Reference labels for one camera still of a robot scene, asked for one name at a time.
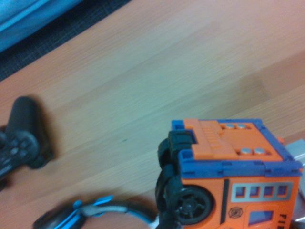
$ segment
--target black game controller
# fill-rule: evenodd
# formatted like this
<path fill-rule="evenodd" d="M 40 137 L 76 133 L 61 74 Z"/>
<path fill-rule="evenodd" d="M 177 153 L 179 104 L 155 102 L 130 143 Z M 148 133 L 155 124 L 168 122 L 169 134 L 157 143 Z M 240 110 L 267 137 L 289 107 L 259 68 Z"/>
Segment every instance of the black game controller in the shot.
<path fill-rule="evenodd" d="M 0 131 L 0 190 L 5 186 L 4 177 L 9 172 L 24 164 L 38 169 L 52 158 L 38 105 L 29 97 L 19 97 L 4 132 Z"/>

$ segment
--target blue fabric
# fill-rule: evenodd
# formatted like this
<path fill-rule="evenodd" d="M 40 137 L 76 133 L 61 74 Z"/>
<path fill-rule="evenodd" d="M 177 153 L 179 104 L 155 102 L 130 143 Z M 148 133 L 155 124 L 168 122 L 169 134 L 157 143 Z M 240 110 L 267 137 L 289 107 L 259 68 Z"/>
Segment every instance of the blue fabric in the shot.
<path fill-rule="evenodd" d="M 36 32 L 81 1 L 0 1 L 0 52 Z"/>

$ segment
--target toy fire truck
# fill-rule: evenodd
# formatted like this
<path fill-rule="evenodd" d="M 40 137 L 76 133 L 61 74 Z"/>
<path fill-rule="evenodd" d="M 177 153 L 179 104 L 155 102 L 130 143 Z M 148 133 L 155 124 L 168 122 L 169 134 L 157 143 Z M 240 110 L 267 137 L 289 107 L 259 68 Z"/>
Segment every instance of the toy fire truck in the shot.
<path fill-rule="evenodd" d="M 289 229 L 302 163 L 260 119 L 172 121 L 158 149 L 160 216 L 185 229 Z"/>

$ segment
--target wooden table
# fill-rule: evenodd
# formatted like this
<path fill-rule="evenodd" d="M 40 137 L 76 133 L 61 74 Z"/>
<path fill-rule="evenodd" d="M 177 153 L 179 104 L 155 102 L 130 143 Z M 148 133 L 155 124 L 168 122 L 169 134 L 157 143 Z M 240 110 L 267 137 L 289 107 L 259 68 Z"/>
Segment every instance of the wooden table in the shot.
<path fill-rule="evenodd" d="M 262 118 L 305 137 L 305 1 L 133 0 L 0 83 L 41 101 L 56 159 L 0 193 L 0 228 L 29 229 L 67 199 L 114 194 L 150 206 L 171 120 Z M 84 229 L 147 228 L 109 214 Z"/>

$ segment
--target headphones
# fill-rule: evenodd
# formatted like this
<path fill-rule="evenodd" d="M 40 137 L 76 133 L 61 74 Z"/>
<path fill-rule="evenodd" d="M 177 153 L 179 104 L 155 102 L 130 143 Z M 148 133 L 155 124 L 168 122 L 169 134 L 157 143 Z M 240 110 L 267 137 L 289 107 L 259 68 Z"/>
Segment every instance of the headphones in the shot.
<path fill-rule="evenodd" d="M 112 199 L 113 196 L 107 196 L 88 204 L 77 200 L 57 207 L 36 220 L 33 229 L 80 229 L 88 217 L 99 217 L 107 212 L 129 213 L 143 220 L 151 229 L 164 228 L 159 225 L 159 217 L 152 210 L 129 201 Z"/>

